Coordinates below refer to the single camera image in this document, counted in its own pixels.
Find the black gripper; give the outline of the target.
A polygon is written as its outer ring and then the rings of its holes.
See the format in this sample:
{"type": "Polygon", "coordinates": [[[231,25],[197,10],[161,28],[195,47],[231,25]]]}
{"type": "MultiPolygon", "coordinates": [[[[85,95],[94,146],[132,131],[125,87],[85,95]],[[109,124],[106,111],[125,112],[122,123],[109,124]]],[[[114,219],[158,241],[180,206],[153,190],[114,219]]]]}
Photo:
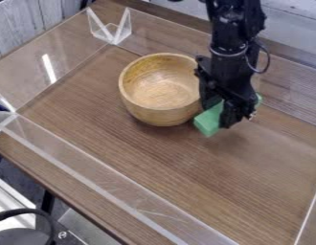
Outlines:
{"type": "Polygon", "coordinates": [[[251,77],[255,74],[258,48],[248,48],[237,56],[196,56],[195,76],[199,78],[199,97],[204,110],[211,109],[220,98],[225,100],[219,115],[219,127],[228,129],[242,119],[255,114],[256,100],[246,100],[254,93],[251,77]]]}

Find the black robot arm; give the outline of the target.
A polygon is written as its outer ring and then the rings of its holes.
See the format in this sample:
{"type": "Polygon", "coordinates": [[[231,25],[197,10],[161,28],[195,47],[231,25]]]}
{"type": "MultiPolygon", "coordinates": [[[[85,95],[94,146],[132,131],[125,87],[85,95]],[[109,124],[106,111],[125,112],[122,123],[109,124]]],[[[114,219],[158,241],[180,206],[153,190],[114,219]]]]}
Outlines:
{"type": "Polygon", "coordinates": [[[251,119],[260,101],[251,78],[267,72],[258,66],[266,52],[258,34],[266,28],[267,16],[260,0],[199,0],[205,4],[212,24],[209,55],[195,58],[203,113],[195,125],[208,132],[229,128],[251,119]]]}

